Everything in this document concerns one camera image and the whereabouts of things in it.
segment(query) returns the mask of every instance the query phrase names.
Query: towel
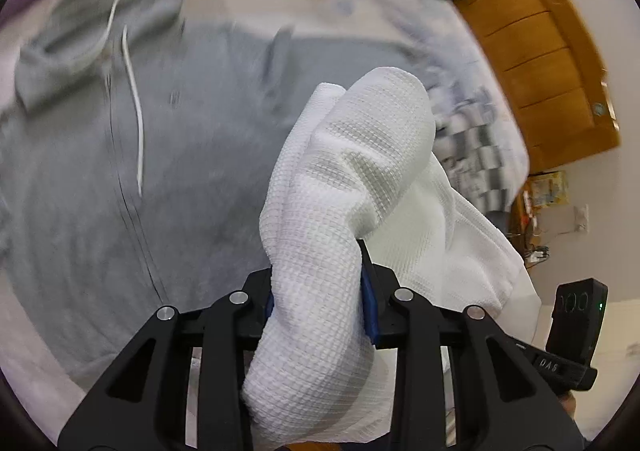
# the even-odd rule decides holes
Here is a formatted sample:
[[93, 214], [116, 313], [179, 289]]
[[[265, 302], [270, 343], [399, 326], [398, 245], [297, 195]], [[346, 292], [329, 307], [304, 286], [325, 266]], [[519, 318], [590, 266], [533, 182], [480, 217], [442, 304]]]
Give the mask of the towel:
[[507, 301], [522, 260], [451, 188], [434, 134], [423, 85], [398, 68], [320, 84], [290, 132], [260, 216], [274, 309], [243, 386], [258, 449], [389, 430], [394, 361], [364, 333], [358, 238], [435, 304]]

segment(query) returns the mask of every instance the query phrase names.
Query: gray hoodie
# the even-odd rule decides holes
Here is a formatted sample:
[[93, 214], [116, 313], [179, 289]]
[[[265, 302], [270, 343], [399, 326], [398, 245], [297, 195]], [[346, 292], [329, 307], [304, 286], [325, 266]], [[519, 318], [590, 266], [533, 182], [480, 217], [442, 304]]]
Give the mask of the gray hoodie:
[[0, 130], [0, 252], [31, 321], [82, 387], [159, 306], [209, 306], [268, 266], [258, 216], [320, 82], [349, 87], [377, 66], [425, 74], [420, 54], [392, 44], [185, 25], [182, 0], [121, 0], [106, 46], [87, 59], [113, 1], [60, 2], [22, 49], [17, 103]]

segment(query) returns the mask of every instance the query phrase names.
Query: hoodie drawstring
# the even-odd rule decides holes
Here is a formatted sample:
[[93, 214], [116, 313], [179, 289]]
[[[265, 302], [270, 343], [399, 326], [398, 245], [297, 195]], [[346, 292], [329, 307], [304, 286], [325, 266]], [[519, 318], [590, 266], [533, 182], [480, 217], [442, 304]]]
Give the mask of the hoodie drawstring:
[[124, 65], [127, 69], [127, 79], [131, 94], [133, 95], [133, 103], [136, 107], [136, 116], [138, 118], [138, 172], [136, 180], [138, 181], [138, 196], [142, 198], [142, 170], [145, 158], [145, 127], [142, 122], [142, 106], [140, 105], [140, 94], [138, 93], [138, 85], [136, 77], [133, 75], [133, 66], [131, 65], [131, 57], [129, 55], [129, 44], [127, 43], [127, 26], [122, 30], [122, 53], [124, 56]]
[[118, 7], [120, 0], [113, 0], [113, 4], [111, 5], [111, 11], [109, 13], [109, 19], [107, 20], [107, 27], [104, 29], [102, 36], [96, 42], [94, 46], [92, 46], [87, 52], [78, 56], [69, 69], [73, 72], [82, 71], [88, 68], [95, 60], [100, 57], [100, 54], [104, 50], [104, 47], [109, 40], [109, 34], [111, 33], [111, 27], [113, 26], [113, 18], [116, 14], [116, 8]]

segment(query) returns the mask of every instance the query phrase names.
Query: wall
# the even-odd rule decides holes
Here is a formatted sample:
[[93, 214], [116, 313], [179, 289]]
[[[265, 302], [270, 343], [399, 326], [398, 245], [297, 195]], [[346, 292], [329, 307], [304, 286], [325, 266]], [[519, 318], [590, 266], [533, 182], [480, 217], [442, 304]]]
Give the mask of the wall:
[[590, 231], [548, 241], [550, 259], [531, 277], [543, 304], [558, 284], [586, 277], [609, 287], [610, 302], [639, 298], [640, 9], [634, 0], [572, 1], [609, 71], [622, 147], [564, 167], [572, 203], [589, 205]]
[[[552, 306], [543, 306], [534, 346], [544, 348], [551, 327]], [[640, 301], [609, 303], [591, 366], [598, 377], [590, 391], [575, 391], [575, 421], [593, 439], [611, 419], [640, 373]]]

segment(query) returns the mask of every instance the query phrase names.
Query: black and white checkered fabric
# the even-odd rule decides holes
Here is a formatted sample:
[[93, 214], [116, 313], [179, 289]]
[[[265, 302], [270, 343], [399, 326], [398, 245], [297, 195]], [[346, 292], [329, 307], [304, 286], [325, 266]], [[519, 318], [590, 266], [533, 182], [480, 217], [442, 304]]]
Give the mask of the black and white checkered fabric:
[[492, 136], [494, 108], [486, 92], [464, 100], [447, 118], [436, 118], [433, 153], [453, 189], [482, 214], [509, 211], [508, 178]]

